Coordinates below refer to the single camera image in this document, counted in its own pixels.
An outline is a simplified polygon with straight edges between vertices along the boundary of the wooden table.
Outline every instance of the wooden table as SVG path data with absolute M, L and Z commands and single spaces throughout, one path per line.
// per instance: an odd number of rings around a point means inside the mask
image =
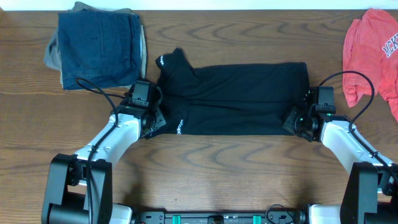
M 182 47 L 194 67 L 306 62 L 311 85 L 318 85 L 341 70 L 346 31 L 364 11 L 137 13 L 153 82 L 159 77 L 155 58 Z M 111 111 L 102 96 L 63 91 L 59 72 L 43 64 L 56 26 L 57 12 L 6 12 L 0 21 L 0 223 L 39 222 L 51 159 L 88 143 Z M 369 99 L 349 109 L 341 77 L 328 84 L 339 113 L 353 117 Z M 398 124 L 380 96 L 356 125 L 398 161 Z M 165 134 L 126 151 L 113 172 L 113 197 L 169 211 L 265 210 L 273 203 L 341 203 L 347 180 L 331 151 L 295 136 Z

